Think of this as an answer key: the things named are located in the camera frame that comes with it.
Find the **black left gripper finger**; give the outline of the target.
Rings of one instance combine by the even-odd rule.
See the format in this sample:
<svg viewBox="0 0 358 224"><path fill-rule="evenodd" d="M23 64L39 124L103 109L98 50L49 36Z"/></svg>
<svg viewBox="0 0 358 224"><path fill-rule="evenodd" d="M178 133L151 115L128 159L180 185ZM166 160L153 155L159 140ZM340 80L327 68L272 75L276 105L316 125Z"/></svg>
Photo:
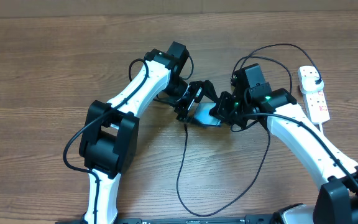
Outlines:
<svg viewBox="0 0 358 224"><path fill-rule="evenodd" d="M207 97L212 102L217 103L219 98L216 94L213 84L209 80L199 81L199 89L197 91L197 102L200 103L203 97Z"/></svg>
<svg viewBox="0 0 358 224"><path fill-rule="evenodd" d="M206 126L204 123L202 123L201 121L196 119L194 116L187 116L185 118L185 123L186 124L193 124L193 125L196 125L196 126Z"/></svg>

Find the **Samsung Galaxy smartphone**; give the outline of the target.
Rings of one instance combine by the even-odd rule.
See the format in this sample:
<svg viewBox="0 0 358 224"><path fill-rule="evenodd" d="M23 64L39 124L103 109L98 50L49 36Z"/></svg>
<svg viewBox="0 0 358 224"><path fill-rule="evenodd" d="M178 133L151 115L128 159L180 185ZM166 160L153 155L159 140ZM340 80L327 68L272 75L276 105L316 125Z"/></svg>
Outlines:
<svg viewBox="0 0 358 224"><path fill-rule="evenodd" d="M220 127L221 121L209 114L210 110L215 106L215 103L200 103L194 113L194 119L203 126Z"/></svg>

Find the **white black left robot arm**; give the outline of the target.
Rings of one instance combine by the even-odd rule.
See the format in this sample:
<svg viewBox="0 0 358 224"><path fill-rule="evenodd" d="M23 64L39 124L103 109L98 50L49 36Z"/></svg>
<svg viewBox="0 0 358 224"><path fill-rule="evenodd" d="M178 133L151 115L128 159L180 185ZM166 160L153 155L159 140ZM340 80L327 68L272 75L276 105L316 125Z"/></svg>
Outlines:
<svg viewBox="0 0 358 224"><path fill-rule="evenodd" d="M189 110L211 90L211 82L187 83L180 73L190 53L173 42L166 52L153 49L139 59L142 68L128 86L108 102L94 101L81 132L79 154L89 175L89 205L82 223L114 223L121 176L130 167L137 148L140 117L161 92L180 121L189 122Z"/></svg>

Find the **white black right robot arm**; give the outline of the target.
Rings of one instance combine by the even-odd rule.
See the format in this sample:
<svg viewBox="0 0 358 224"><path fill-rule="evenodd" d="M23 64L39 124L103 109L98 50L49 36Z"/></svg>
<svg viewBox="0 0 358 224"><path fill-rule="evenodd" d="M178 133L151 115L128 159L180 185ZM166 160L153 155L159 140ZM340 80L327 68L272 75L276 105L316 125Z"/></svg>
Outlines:
<svg viewBox="0 0 358 224"><path fill-rule="evenodd" d="M259 64L235 71L231 84L234 91L222 92L210 115L241 128L258 121L291 150L319 190L315 205L283 208L271 222L358 224L358 163L312 124L286 89L273 91Z"/></svg>

